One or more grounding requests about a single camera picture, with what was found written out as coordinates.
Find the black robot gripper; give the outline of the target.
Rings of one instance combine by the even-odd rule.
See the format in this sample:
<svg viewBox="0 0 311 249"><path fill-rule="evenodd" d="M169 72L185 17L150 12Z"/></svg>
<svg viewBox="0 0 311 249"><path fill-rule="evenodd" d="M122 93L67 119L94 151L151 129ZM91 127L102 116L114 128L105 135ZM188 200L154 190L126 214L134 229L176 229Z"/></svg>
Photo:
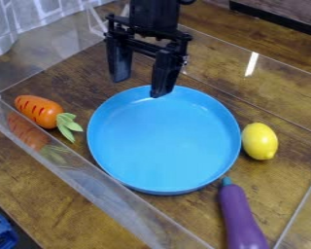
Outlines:
<svg viewBox="0 0 311 249"><path fill-rule="evenodd" d="M133 53L155 57L151 97L174 90L193 36L178 29L182 5L194 0L130 0L129 16L109 14L106 33L111 79L115 83L131 77Z"/></svg>

